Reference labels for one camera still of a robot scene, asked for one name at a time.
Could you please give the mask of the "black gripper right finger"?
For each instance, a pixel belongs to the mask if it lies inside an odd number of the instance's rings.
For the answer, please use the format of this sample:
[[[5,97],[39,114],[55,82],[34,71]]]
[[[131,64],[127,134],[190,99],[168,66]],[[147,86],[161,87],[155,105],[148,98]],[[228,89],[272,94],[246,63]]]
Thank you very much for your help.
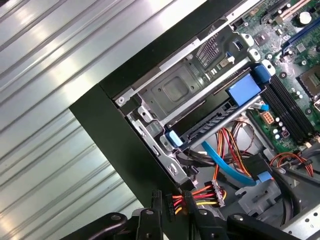
[[[224,221],[207,209],[199,209],[193,194],[183,192],[189,219],[190,240],[296,240],[297,237],[251,216],[235,213]]]

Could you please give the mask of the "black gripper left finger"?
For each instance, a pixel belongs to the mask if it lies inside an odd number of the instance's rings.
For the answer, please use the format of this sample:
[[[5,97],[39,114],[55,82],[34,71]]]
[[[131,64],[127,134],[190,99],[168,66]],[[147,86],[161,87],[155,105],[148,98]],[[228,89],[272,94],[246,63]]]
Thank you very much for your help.
[[[132,212],[131,218],[110,212],[63,237],[64,240],[161,240],[162,192],[153,190],[151,206]]]

